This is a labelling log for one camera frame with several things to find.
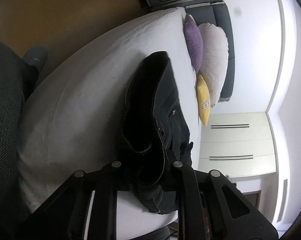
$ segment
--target pink pillow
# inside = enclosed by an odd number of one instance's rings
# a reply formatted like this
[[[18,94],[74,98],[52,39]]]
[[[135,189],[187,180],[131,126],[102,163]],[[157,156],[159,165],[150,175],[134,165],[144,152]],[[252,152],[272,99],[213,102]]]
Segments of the pink pillow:
[[[190,14],[185,17],[184,35],[191,64],[197,73],[202,65],[204,46],[202,35]]]

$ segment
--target person's foot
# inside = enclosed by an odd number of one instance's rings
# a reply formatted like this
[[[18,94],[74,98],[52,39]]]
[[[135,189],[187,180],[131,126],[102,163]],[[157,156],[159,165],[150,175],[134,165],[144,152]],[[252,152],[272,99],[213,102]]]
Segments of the person's foot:
[[[47,50],[42,46],[35,46],[29,49],[23,60],[29,65],[37,69],[38,74],[41,72],[47,59]]]

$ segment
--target white bed sheet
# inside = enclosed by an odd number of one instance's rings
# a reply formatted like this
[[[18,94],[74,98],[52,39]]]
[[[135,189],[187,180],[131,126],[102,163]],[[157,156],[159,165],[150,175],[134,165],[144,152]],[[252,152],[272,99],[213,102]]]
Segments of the white bed sheet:
[[[201,122],[184,17],[182,8],[158,11],[105,33],[63,62],[27,100],[19,126],[19,171],[31,212],[74,171],[96,171],[116,160],[115,134],[125,92],[141,61],[155,51],[165,50],[171,59],[197,169]],[[117,207],[118,240],[141,236],[177,218],[176,212],[148,212],[130,192],[119,192]]]

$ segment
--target gray headboard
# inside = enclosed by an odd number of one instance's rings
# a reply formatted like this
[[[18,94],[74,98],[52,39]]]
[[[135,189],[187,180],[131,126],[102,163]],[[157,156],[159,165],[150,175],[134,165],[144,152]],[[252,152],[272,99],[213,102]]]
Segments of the gray headboard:
[[[220,102],[229,101],[234,87],[235,53],[233,30],[226,3],[223,0],[181,0],[155,7],[153,10],[165,10],[174,7],[184,7],[192,15],[197,26],[202,23],[211,23],[221,27],[228,39],[228,67],[223,89],[220,93]]]

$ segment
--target metal rivet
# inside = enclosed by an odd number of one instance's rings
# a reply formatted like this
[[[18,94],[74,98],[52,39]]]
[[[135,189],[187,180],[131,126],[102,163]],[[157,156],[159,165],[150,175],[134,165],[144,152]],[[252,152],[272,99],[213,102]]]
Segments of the metal rivet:
[[[115,161],[115,162],[112,163],[112,166],[113,166],[114,168],[119,168],[121,165],[122,165],[122,163],[119,162],[119,161]]]
[[[77,177],[77,178],[81,178],[81,177],[83,177],[84,175],[85,175],[85,172],[84,172],[84,171],[81,171],[81,170],[75,171],[75,172],[74,172],[74,176]]]
[[[219,177],[220,176],[220,172],[218,170],[212,170],[211,171],[211,175],[215,178]]]
[[[176,162],[173,163],[173,165],[174,165],[174,167],[176,167],[176,168],[180,168],[180,167],[183,166],[183,163],[182,163],[182,162],[179,162],[179,161],[176,161]]]

